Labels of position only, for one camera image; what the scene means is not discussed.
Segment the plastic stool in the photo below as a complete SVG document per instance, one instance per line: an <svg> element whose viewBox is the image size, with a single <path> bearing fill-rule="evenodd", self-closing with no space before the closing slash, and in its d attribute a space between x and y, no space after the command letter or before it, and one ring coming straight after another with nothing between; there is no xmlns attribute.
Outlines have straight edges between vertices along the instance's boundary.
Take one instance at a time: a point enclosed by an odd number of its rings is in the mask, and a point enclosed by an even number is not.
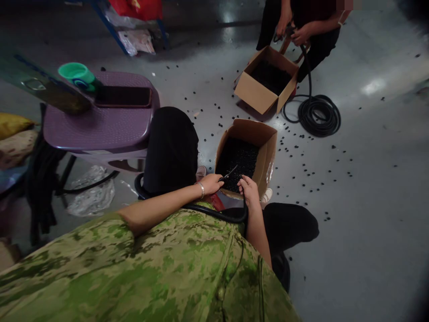
<svg viewBox="0 0 429 322"><path fill-rule="evenodd" d="M107 86L149 87L150 108L93 107L81 115L67 115L48 106L43 125L45 140L90 163L117 171L142 172L128 164L145 159L153 114L160 107L158 92L150 81L137 74L99 72L95 76Z"/></svg>

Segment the open cardboard box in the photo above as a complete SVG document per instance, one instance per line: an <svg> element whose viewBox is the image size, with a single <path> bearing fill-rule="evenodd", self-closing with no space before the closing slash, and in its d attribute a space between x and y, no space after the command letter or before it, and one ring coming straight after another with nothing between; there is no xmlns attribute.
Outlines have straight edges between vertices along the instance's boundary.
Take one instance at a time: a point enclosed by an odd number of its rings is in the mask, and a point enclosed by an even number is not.
<svg viewBox="0 0 429 322"><path fill-rule="evenodd" d="M264 59L279 69L288 72L292 77L279 96L250 76L255 67ZM250 60L249 65L241 73L241 77L234 94L261 114L264 114L277 102L277 113L279 113L295 89L298 69L299 66L297 64L291 62L270 46L267 46L257 52L257 54Z"/></svg>
<svg viewBox="0 0 429 322"><path fill-rule="evenodd" d="M258 185L259 199L262 199L268 188L271 174L273 172L274 158L276 156L277 130L261 122L246 119L235 119L220 139L218 150L216 152L215 173L219 157L222 154L223 147L225 146L228 137L241 139L259 147L255 172L253 172L252 180ZM220 190L228 197L243 200L243 196L239 193L223 188Z"/></svg>

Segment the mint green cup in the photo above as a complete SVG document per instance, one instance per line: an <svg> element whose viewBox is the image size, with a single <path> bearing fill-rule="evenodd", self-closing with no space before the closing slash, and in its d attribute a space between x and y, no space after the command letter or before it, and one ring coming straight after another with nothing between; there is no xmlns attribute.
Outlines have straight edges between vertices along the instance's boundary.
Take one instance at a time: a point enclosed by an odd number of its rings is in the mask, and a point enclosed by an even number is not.
<svg viewBox="0 0 429 322"><path fill-rule="evenodd" d="M58 68L58 74L85 92L95 92L102 85L94 74L81 63L67 63Z"/></svg>

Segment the camouflage shirt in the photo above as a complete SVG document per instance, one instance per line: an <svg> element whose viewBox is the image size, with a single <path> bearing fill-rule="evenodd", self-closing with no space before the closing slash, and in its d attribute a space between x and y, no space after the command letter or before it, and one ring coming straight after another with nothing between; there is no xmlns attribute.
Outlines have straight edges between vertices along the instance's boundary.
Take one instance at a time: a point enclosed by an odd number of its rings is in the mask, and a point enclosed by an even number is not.
<svg viewBox="0 0 429 322"><path fill-rule="evenodd" d="M185 209L136 239L112 214L54 240L0 275L0 319L300 321L239 225Z"/></svg>

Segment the smartphone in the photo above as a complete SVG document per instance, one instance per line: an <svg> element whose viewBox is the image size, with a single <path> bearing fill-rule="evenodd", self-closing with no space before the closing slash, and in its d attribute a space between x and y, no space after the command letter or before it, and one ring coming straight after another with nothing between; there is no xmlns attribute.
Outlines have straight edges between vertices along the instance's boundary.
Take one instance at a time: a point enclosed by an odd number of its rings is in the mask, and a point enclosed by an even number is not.
<svg viewBox="0 0 429 322"><path fill-rule="evenodd" d="M151 107L152 89L148 87L102 86L94 105L98 107Z"/></svg>

